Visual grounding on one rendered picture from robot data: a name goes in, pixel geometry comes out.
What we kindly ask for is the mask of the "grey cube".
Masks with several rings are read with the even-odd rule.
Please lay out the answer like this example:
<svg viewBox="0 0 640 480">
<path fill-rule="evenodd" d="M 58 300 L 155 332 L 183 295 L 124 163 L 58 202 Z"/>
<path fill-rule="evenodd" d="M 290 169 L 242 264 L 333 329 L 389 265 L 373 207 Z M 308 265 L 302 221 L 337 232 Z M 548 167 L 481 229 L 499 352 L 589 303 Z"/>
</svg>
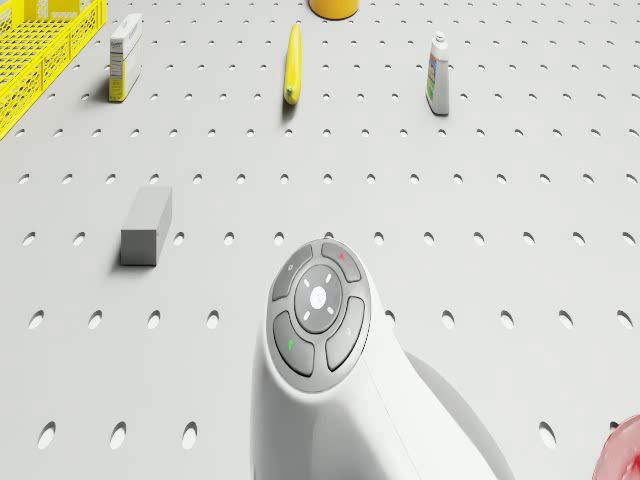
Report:
<svg viewBox="0 0 640 480">
<path fill-rule="evenodd" d="M 140 188 L 121 229 L 120 263 L 156 266 L 171 220 L 172 188 Z"/>
</svg>

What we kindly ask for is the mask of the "banana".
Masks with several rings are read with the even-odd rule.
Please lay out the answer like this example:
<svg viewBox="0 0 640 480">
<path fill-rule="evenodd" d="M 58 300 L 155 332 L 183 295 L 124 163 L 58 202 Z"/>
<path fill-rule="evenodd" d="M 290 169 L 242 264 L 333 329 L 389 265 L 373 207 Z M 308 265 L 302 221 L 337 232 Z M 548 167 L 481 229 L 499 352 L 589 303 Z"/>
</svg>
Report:
<svg viewBox="0 0 640 480">
<path fill-rule="evenodd" d="M 302 43 L 300 25 L 292 26 L 286 55 L 283 96 L 289 105 L 295 105 L 301 93 Z"/>
</svg>

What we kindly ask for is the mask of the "small white bottle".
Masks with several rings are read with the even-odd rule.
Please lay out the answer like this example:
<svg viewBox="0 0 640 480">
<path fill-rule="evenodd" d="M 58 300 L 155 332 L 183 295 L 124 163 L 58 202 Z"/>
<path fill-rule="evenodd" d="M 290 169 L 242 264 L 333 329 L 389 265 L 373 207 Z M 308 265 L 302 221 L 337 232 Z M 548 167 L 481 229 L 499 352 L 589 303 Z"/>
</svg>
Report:
<svg viewBox="0 0 640 480">
<path fill-rule="evenodd" d="M 449 51 L 441 31 L 435 33 L 431 43 L 426 98 L 435 115 L 449 114 Z"/>
</svg>

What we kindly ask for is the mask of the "yellow bowl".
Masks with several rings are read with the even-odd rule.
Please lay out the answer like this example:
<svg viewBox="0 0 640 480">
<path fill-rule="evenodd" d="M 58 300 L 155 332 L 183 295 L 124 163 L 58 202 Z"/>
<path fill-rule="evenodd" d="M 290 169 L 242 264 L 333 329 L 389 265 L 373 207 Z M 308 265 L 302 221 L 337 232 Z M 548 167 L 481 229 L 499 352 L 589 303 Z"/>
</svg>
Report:
<svg viewBox="0 0 640 480">
<path fill-rule="evenodd" d="M 343 20 L 359 9 L 360 0 L 308 0 L 312 12 L 327 20 Z"/>
</svg>

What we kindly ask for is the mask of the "white and yellow box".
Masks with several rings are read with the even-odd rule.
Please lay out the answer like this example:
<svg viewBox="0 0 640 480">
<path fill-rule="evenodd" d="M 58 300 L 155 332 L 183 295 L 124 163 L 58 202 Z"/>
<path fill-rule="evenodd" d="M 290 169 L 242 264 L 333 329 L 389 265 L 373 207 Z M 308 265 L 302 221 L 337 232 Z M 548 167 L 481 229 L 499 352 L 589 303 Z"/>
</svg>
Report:
<svg viewBox="0 0 640 480">
<path fill-rule="evenodd" d="M 125 17 L 110 37 L 109 100 L 123 101 L 141 73 L 142 14 Z"/>
</svg>

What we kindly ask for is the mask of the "yellow basket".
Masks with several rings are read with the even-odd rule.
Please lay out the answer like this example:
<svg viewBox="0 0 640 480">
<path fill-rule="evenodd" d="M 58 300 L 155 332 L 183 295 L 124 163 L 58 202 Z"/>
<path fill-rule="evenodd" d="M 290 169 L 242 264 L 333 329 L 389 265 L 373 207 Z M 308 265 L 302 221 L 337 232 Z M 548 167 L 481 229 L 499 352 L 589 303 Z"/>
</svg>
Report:
<svg viewBox="0 0 640 480">
<path fill-rule="evenodd" d="M 0 5 L 0 139 L 106 21 L 107 0 Z"/>
</svg>

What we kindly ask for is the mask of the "red plate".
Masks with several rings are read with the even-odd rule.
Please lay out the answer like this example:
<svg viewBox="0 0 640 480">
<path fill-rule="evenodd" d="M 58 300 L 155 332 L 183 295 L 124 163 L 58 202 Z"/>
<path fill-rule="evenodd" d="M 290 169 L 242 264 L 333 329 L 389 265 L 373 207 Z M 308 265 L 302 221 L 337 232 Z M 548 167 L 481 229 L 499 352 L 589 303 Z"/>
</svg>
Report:
<svg viewBox="0 0 640 480">
<path fill-rule="evenodd" d="M 626 419 L 611 432 L 592 480 L 640 480 L 640 415 Z"/>
</svg>

